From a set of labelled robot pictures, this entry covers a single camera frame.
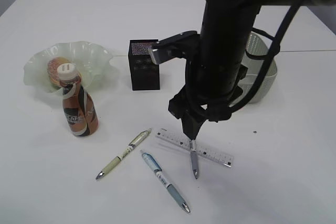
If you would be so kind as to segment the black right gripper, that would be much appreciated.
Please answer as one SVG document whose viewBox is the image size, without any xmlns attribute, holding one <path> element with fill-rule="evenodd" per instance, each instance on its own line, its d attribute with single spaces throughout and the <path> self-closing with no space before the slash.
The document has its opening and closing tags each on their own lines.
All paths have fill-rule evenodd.
<svg viewBox="0 0 336 224">
<path fill-rule="evenodd" d="M 196 31 L 186 31 L 154 42 L 150 47 L 152 62 L 162 64 L 174 58 L 186 60 L 185 84 L 171 99 L 169 111 L 181 118 L 183 133 L 195 140 L 203 125 L 226 121 L 232 115 L 230 104 L 242 94 L 238 87 L 247 67 L 242 57 L 219 57 L 203 53 L 203 39 Z"/>
</svg>

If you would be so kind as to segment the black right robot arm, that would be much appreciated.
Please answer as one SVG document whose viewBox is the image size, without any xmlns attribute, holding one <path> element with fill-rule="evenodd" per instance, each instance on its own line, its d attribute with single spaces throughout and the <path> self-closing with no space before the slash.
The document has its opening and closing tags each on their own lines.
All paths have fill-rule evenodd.
<svg viewBox="0 0 336 224">
<path fill-rule="evenodd" d="M 185 83 L 169 101 L 169 111 L 181 120 L 184 134 L 196 139 L 206 121 L 219 122 L 244 107 L 257 93 L 280 51 L 281 41 L 301 6 L 333 5 L 335 0 L 205 0 L 201 31 L 186 31 L 152 44 L 149 54 L 159 65 L 184 58 Z M 256 16 L 264 5 L 287 5 L 289 10 L 262 61 L 247 94 L 238 86 L 247 67 L 242 64 Z"/>
</svg>

